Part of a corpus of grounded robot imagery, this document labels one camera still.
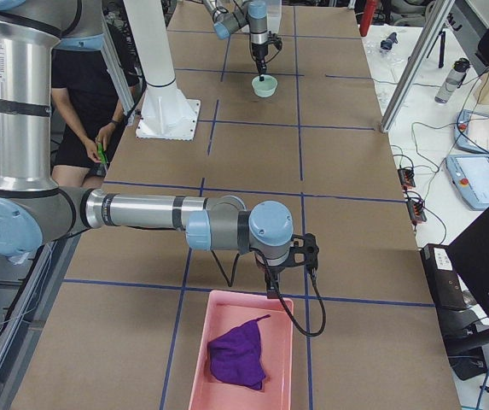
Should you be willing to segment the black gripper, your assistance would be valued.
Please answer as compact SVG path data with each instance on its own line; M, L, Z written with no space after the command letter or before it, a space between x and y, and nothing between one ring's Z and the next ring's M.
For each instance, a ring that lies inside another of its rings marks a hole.
M262 82L265 80L265 74L266 74L265 58L268 55L268 44L251 43L251 50L252 50L253 60L257 64L259 81Z
M264 259L259 254L255 254L254 257L257 268L265 277L267 298L278 299L280 296L278 275L283 272L286 267L284 265L272 266L269 263L265 264Z

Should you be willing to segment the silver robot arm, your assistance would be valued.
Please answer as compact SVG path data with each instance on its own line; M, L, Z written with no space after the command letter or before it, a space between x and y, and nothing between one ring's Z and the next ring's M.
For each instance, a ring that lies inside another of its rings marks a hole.
M183 231L192 249L254 253L269 296L296 264L291 213L235 196L108 194L137 85L124 38L99 1L0 1L0 255L102 226Z
M235 5L233 11L218 5L217 1L201 1L212 18L213 29L219 39L227 39L231 34L247 26L251 55L256 65L259 81L265 80L266 57L269 48L267 26L267 6L264 1L245 1Z

